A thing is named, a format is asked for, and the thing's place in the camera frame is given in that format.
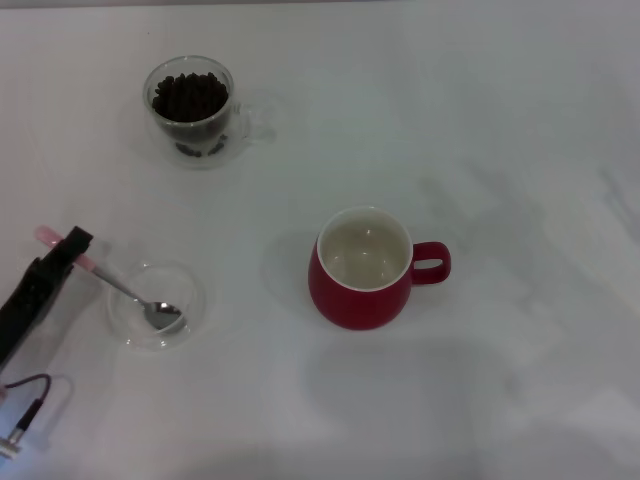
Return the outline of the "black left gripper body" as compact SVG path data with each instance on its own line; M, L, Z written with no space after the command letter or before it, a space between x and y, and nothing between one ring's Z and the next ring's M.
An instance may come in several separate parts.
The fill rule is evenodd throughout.
M64 282L64 267L36 258L1 307L1 369L16 354L33 328L47 315Z

